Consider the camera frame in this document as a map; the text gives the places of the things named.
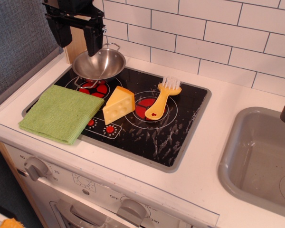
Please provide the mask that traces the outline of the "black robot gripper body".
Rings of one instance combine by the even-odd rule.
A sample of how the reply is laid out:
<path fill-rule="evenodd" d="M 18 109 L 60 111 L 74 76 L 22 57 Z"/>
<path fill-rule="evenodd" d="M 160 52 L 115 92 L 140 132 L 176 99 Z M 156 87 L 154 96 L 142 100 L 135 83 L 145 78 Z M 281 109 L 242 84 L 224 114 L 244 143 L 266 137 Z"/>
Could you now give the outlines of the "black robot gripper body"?
<path fill-rule="evenodd" d="M 72 27 L 103 27 L 104 13 L 92 0 L 44 0 L 47 18 Z"/>

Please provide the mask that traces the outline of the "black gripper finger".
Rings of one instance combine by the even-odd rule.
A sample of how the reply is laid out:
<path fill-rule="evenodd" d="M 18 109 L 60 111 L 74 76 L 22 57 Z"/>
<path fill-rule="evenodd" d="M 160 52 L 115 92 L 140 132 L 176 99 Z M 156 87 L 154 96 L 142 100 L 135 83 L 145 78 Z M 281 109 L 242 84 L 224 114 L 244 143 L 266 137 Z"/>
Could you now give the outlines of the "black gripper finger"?
<path fill-rule="evenodd" d="M 71 29 L 62 18 L 46 16 L 50 30 L 60 47 L 66 47 L 72 42 Z"/>
<path fill-rule="evenodd" d="M 96 24 L 86 24 L 83 28 L 88 55 L 95 55 L 103 47 L 105 25 L 101 21 Z"/>

